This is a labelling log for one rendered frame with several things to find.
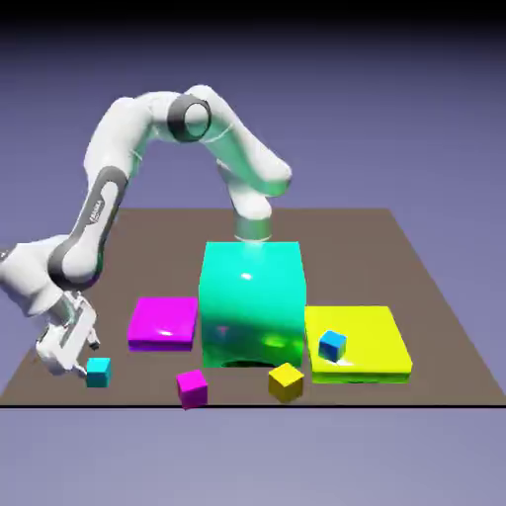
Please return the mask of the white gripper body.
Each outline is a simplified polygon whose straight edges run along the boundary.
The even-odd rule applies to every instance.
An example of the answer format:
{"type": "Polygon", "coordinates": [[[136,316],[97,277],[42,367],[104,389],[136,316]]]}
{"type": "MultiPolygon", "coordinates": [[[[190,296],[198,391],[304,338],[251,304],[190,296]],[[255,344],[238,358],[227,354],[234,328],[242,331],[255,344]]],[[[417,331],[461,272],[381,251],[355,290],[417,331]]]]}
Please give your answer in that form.
{"type": "Polygon", "coordinates": [[[61,299],[46,316],[45,332],[36,342],[37,354],[53,375],[73,373],[72,366],[88,345],[90,330],[95,329],[96,311],[87,299],[61,299]]]}

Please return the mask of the small cyan cube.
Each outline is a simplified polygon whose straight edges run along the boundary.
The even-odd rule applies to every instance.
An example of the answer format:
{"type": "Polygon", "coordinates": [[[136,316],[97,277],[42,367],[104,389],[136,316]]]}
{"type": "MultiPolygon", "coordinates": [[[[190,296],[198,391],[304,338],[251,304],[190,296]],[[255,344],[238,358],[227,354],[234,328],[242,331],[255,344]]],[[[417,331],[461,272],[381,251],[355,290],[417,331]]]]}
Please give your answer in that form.
{"type": "Polygon", "coordinates": [[[112,362],[110,358],[91,357],[87,361],[86,385],[93,388],[106,388],[110,385],[112,362]]]}

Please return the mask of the small magenta cube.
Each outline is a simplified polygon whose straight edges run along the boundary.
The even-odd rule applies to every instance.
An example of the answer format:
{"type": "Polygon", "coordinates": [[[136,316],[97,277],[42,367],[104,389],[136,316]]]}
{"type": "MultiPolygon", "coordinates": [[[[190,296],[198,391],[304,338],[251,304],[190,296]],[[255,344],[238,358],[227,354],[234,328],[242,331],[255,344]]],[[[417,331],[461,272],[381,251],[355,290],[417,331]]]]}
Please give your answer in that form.
{"type": "Polygon", "coordinates": [[[178,396],[184,409],[208,404],[208,382],[201,370],[184,372],[176,377],[178,396]]]}

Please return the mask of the small yellow cube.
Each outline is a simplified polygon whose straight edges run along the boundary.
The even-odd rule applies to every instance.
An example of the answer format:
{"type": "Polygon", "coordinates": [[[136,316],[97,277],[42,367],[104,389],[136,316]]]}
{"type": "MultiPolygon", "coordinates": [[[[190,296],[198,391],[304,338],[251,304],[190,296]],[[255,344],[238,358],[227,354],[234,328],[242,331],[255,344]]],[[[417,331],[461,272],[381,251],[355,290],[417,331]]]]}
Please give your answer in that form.
{"type": "Polygon", "coordinates": [[[282,403],[289,403],[301,397],[304,374],[290,363],[284,363],[268,374],[268,391],[282,403]]]}

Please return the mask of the small blue cube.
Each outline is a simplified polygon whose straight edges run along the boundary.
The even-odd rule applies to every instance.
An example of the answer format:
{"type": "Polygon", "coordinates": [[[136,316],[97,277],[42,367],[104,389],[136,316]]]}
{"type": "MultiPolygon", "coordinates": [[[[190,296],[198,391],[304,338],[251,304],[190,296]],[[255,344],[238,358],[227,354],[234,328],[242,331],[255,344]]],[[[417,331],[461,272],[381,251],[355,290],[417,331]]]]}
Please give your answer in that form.
{"type": "Polygon", "coordinates": [[[333,330],[327,330],[319,338],[318,356],[337,363],[346,351],[347,337],[333,330]]]}

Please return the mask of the large magenta box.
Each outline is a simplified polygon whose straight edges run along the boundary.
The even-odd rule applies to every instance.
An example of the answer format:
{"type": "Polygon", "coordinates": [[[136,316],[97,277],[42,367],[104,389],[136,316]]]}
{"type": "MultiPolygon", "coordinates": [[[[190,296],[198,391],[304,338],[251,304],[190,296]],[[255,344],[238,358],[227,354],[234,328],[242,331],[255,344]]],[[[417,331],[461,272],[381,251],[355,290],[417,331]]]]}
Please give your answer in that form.
{"type": "Polygon", "coordinates": [[[127,328],[127,345],[134,352],[191,351],[198,299],[140,297],[127,328]]]}

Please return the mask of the large teal box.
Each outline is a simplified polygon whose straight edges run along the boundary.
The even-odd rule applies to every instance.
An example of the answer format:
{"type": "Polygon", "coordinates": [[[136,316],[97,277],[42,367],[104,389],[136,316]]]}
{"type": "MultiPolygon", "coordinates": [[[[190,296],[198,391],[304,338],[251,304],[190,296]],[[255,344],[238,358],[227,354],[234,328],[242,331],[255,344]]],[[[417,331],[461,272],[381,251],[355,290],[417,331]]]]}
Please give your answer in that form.
{"type": "Polygon", "coordinates": [[[297,242],[208,242],[199,282],[204,366],[300,367],[305,306],[297,242]]]}

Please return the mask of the large yellow box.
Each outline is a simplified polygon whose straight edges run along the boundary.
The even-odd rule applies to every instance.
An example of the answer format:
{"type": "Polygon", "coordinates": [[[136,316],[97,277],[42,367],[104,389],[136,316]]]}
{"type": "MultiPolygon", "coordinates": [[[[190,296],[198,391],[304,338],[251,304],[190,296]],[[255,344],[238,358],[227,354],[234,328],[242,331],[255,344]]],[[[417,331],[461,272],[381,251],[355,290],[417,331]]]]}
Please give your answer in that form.
{"type": "Polygon", "coordinates": [[[382,305],[308,306],[305,333],[314,383],[407,383],[412,360],[391,310],[382,305]],[[347,337],[337,362],[318,356],[327,330],[347,337]]]}

